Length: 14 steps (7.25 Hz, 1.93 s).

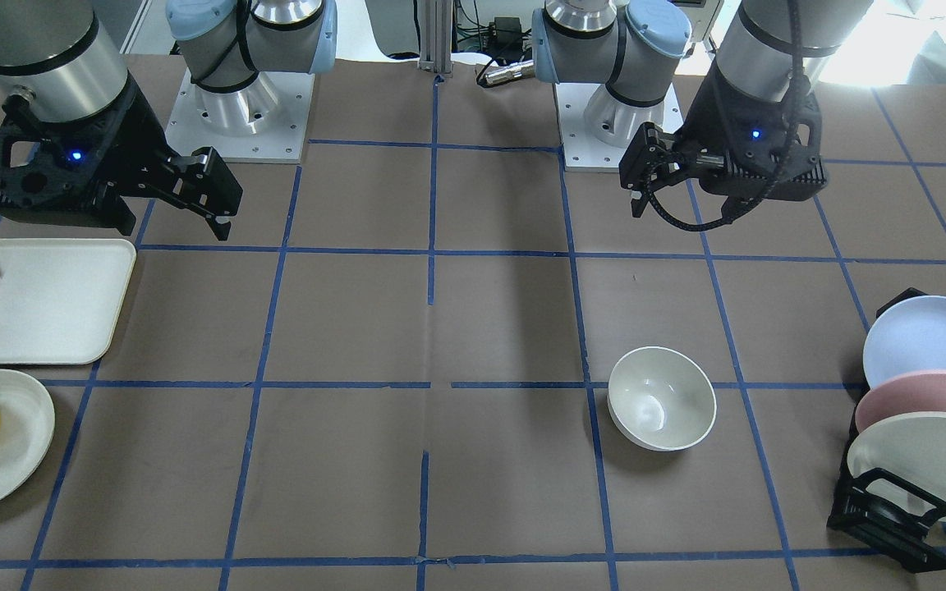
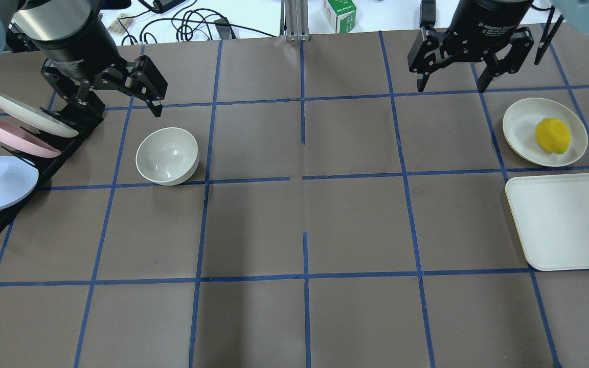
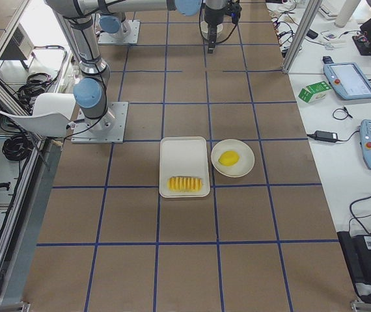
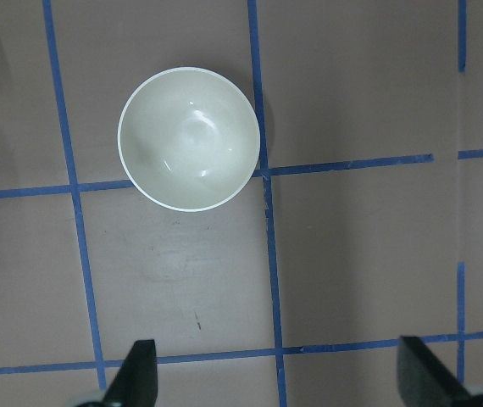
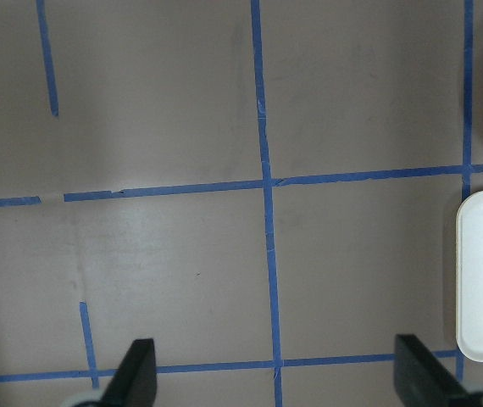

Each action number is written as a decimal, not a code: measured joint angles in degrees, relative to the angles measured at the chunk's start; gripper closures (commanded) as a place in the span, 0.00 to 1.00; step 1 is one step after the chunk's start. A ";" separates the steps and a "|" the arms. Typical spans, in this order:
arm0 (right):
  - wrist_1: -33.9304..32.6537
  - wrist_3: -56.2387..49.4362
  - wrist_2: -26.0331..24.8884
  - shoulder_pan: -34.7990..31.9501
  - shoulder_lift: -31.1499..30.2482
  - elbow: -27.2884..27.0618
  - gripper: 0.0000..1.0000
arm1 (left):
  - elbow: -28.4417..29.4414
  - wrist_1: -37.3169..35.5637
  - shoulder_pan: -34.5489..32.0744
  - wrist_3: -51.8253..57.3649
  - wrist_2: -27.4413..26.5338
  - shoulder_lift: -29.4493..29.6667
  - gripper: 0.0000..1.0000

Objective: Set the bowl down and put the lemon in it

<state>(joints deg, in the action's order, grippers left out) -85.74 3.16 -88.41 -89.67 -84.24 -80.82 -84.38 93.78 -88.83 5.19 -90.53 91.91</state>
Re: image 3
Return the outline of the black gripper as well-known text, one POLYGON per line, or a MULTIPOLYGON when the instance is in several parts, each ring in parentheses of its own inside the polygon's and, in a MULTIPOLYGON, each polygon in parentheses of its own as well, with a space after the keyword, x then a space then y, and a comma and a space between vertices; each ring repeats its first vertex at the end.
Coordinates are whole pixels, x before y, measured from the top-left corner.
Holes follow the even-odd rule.
POLYGON ((222 24, 225 15, 225 0, 206 0, 204 20, 208 26, 208 53, 213 53, 216 45, 216 26, 222 24))

